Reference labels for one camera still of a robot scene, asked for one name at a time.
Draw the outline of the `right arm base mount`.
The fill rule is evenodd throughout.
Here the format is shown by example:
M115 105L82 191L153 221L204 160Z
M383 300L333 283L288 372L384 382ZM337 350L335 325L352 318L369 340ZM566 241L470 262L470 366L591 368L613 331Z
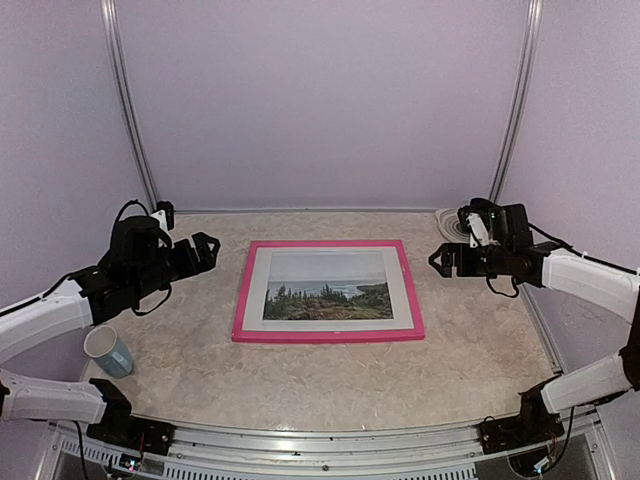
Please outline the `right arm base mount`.
M565 429L558 413L550 413L542 399L546 382L520 393L516 415L486 417L477 425L485 455L518 449L562 437Z

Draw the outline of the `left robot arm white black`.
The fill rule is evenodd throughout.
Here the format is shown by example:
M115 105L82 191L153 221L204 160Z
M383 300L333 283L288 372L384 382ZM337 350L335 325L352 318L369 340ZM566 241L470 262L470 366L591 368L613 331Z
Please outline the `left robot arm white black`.
M115 222L109 248L95 265L63 277L52 288L1 313L1 359L63 334L101 325L126 310L140 315L149 295L215 268L218 239L197 232L173 242L159 215ZM131 405L109 381L62 382L1 374L1 418L100 424L121 445L140 434Z

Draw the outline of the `wooden picture frame pink edge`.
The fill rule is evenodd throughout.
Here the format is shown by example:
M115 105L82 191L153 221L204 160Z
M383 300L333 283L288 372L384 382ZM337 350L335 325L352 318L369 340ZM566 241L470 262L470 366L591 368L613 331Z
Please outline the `wooden picture frame pink edge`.
M364 321L268 321L263 318L275 252L378 251L384 257L394 317ZM254 241L238 295L231 339L239 343L339 344L417 341L425 327L409 262L400 240Z

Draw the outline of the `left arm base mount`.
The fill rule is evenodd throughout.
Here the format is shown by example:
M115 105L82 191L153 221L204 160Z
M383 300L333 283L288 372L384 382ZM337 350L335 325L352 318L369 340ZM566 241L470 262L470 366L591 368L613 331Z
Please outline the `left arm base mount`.
M134 416L125 395L110 381L92 378L105 403L105 411L98 423L87 426L87 435L105 443L167 456L176 426L163 421Z

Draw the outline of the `landscape photo print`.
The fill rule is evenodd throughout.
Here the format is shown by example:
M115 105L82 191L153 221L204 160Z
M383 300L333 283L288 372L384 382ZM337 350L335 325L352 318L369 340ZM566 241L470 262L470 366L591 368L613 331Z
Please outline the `landscape photo print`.
M384 257L378 251L279 251L271 255L268 321L390 320Z

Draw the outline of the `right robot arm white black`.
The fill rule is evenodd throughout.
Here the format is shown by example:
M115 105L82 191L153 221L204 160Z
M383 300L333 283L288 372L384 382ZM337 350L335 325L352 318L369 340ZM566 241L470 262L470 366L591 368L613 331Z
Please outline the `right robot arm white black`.
M572 295L597 305L630 326L626 344L572 373L549 380L523 394L532 402L513 419L511 433L523 444L535 442L551 424L550 414L607 403L639 388L639 274L628 268L579 253L567 242L548 235L537 243L538 227L522 204L499 206L475 198L458 211L469 238L443 243L429 264L443 278L482 277L487 282L507 276L514 288L536 288Z

